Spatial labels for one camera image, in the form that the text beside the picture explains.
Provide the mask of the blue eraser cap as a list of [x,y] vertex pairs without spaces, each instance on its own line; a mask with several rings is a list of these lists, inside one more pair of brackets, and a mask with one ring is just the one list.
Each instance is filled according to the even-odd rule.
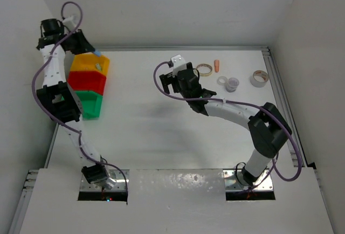
[[97,50],[95,50],[95,51],[93,52],[93,54],[96,55],[97,57],[101,57],[101,56],[102,56],[101,52],[100,52],[100,51],[97,51]]

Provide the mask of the beige tape roll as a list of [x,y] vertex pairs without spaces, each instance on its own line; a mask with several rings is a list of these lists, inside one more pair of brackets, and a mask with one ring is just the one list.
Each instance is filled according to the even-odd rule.
[[199,64],[196,70],[201,77],[208,77],[212,74],[213,68],[209,64]]

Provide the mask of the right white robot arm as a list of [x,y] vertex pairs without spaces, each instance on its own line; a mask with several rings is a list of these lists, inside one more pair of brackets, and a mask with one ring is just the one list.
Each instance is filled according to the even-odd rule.
[[254,150],[241,170],[241,184],[253,186],[264,172],[269,162],[291,137],[291,128],[272,103],[259,106],[256,114],[247,109],[249,103],[224,100],[217,93],[203,88],[199,76],[195,75],[191,63],[181,66],[173,61],[166,62],[172,72],[154,77],[162,84],[161,92],[169,96],[169,87],[179,93],[180,101],[185,101],[196,113],[217,117],[235,123],[250,132]]

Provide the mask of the grey tape roll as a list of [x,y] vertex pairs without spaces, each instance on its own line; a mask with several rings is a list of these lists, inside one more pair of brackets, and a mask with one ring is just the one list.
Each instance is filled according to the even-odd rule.
[[263,88],[269,81],[269,75],[262,70],[256,70],[250,77],[250,83],[256,88]]

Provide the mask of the orange eraser cap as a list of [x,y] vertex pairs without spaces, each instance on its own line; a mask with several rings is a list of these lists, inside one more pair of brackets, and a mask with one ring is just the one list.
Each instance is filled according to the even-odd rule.
[[214,69],[215,72],[218,73],[220,68],[220,61],[218,59],[214,60]]

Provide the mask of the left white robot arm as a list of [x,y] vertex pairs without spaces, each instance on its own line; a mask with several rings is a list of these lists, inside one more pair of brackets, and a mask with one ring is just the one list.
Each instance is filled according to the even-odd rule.
[[79,155],[81,172],[87,183],[104,186],[109,180],[106,163],[84,135],[82,104],[66,80],[64,66],[67,51],[83,54],[95,49],[82,30],[77,29],[73,17],[41,21],[37,49],[44,60],[44,67],[40,69],[44,80],[41,88],[33,89],[34,97],[43,111],[69,136]]

